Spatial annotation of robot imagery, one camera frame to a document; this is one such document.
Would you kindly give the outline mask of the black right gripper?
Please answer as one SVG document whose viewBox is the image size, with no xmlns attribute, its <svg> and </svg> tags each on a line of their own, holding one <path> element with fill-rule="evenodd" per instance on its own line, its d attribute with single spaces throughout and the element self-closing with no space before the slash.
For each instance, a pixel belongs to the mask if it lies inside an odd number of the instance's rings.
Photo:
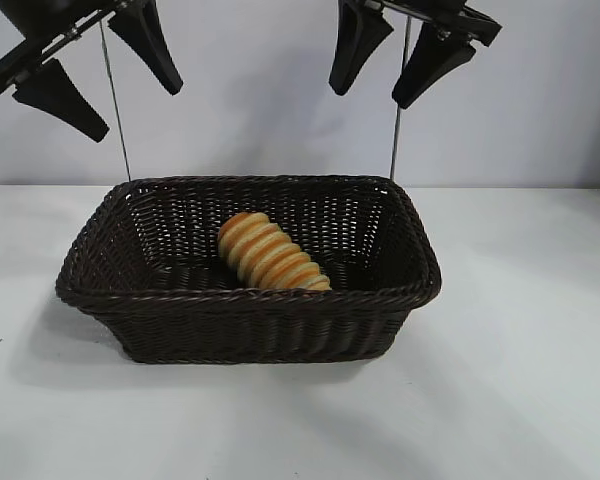
<svg viewBox="0 0 600 480">
<path fill-rule="evenodd" d="M 403 110 L 476 53 L 471 40 L 489 47 L 502 26 L 466 1 L 338 1 L 337 40 L 329 85 L 339 96 L 353 85 L 365 62 L 394 31 L 387 8 L 435 26 L 422 26 L 392 98 Z M 442 31 L 450 32 L 444 36 Z"/>
</svg>

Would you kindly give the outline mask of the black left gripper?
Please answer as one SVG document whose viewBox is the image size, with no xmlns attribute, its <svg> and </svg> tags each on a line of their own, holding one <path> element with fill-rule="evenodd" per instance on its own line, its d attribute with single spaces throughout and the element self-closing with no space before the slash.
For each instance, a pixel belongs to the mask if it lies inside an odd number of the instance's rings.
<svg viewBox="0 0 600 480">
<path fill-rule="evenodd" d="M 169 94 L 178 94 L 184 85 L 155 0 L 0 1 L 0 12 L 23 35 L 23 40 L 0 58 L 0 94 L 18 84 L 14 100 L 54 116 L 95 142 L 104 139 L 109 126 L 81 95 L 59 60 L 44 62 L 106 16 L 116 12 L 108 21 L 109 28 Z"/>
</svg>

